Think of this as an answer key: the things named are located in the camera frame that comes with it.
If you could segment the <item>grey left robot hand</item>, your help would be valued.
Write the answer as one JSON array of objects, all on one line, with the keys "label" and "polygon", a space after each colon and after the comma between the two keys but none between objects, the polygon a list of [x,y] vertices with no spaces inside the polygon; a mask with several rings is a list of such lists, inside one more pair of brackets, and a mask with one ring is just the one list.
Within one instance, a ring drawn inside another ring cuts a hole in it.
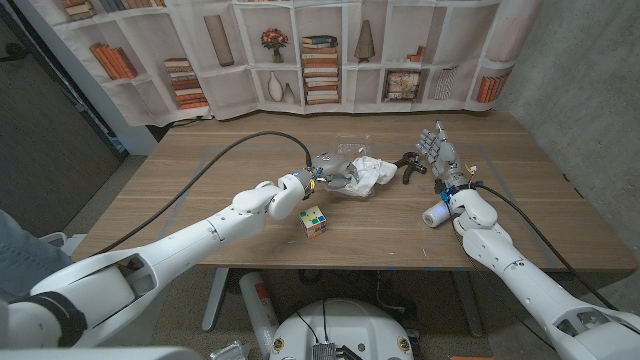
[{"label": "grey left robot hand", "polygon": [[345,156],[337,153],[322,153],[313,157],[310,172],[315,180],[327,190],[332,191],[355,184],[358,178],[355,165]]}]

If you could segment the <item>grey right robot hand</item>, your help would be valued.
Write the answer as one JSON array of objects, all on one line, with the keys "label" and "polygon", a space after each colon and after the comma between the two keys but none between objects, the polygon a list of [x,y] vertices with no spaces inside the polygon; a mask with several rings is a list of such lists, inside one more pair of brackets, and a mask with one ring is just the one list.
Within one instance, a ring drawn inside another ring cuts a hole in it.
[{"label": "grey right robot hand", "polygon": [[436,122],[437,131],[422,131],[416,148],[427,159],[435,176],[434,189],[437,194],[454,194],[469,187],[469,180],[463,174],[458,152],[448,140],[447,132],[440,121]]}]

